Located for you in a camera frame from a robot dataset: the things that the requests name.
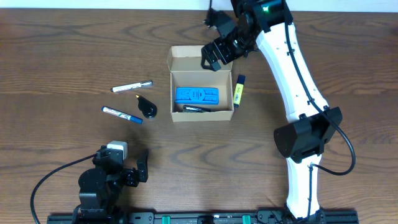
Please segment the yellow highlighter pen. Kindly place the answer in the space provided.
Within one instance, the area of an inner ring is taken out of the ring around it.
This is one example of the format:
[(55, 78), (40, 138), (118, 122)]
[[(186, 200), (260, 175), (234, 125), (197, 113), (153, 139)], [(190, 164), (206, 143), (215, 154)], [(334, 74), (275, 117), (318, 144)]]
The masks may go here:
[(239, 74), (238, 79), (236, 82), (235, 90), (234, 90), (234, 95), (233, 95), (233, 105), (234, 107), (239, 107), (241, 98), (243, 95), (243, 88), (244, 88), (244, 82), (245, 82), (246, 76)]

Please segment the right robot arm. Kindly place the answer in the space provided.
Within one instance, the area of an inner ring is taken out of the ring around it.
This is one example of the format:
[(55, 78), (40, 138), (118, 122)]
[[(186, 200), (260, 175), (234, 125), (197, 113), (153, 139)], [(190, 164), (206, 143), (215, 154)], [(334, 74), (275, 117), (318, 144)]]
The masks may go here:
[(287, 125), (274, 130), (274, 141), (287, 161), (289, 192), (275, 221), (324, 223), (317, 199), (320, 161), (335, 132), (341, 110), (330, 108), (312, 80), (297, 43), (293, 16), (285, 1), (232, 1), (238, 18), (209, 7), (204, 23), (219, 37), (201, 50), (204, 69), (218, 71), (250, 52), (260, 51), (269, 64), (284, 102)]

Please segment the black capped whiteboard marker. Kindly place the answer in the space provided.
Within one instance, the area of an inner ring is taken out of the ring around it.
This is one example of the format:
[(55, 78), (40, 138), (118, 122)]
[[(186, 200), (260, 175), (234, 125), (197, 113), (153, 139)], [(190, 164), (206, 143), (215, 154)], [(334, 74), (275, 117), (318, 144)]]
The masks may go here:
[(136, 88), (142, 88), (146, 86), (152, 86), (153, 81), (152, 80), (147, 80), (143, 82), (137, 82), (137, 83), (131, 83), (127, 85), (121, 85), (121, 86), (114, 86), (111, 88), (111, 92), (120, 92), (120, 91), (127, 91), (127, 90), (133, 90)]

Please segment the blue capped whiteboard marker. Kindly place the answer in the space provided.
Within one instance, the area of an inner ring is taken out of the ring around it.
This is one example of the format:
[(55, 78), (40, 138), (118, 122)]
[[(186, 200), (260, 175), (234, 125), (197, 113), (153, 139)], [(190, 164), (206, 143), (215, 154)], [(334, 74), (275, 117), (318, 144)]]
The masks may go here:
[(117, 116), (119, 118), (126, 119), (126, 120), (132, 121), (132, 122), (137, 123), (137, 124), (142, 124), (142, 122), (143, 122), (143, 120), (141, 118), (138, 118), (136, 116), (124, 113), (122, 111), (118, 111), (118, 110), (113, 109), (113, 108), (109, 108), (107, 106), (103, 106), (101, 110), (102, 110), (102, 112), (105, 112), (107, 114), (111, 114), (113, 116)]

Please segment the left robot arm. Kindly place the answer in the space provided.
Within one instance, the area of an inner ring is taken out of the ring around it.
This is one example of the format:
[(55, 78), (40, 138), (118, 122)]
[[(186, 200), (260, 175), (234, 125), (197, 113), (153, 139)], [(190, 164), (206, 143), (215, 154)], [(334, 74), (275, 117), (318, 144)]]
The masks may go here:
[(137, 160), (137, 167), (131, 169), (123, 166), (123, 152), (101, 146), (95, 153), (95, 167), (78, 179), (80, 205), (73, 211), (72, 223), (129, 222), (128, 214), (116, 204), (123, 187), (137, 187), (148, 180), (149, 151), (144, 151)]

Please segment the black correction tape dispenser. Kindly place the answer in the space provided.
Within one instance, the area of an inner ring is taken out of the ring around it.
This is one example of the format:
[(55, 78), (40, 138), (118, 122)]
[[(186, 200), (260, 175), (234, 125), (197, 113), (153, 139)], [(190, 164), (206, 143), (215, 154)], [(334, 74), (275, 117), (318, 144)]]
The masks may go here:
[(148, 99), (143, 96), (137, 95), (138, 108), (142, 112), (145, 118), (154, 118), (157, 115), (157, 107)]

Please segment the blue plastic ribbed block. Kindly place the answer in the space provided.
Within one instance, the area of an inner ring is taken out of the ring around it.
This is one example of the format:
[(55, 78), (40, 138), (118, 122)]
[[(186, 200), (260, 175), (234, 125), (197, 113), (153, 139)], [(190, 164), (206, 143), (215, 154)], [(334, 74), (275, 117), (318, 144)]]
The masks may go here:
[(175, 91), (176, 104), (217, 105), (219, 91), (217, 88), (178, 87)]

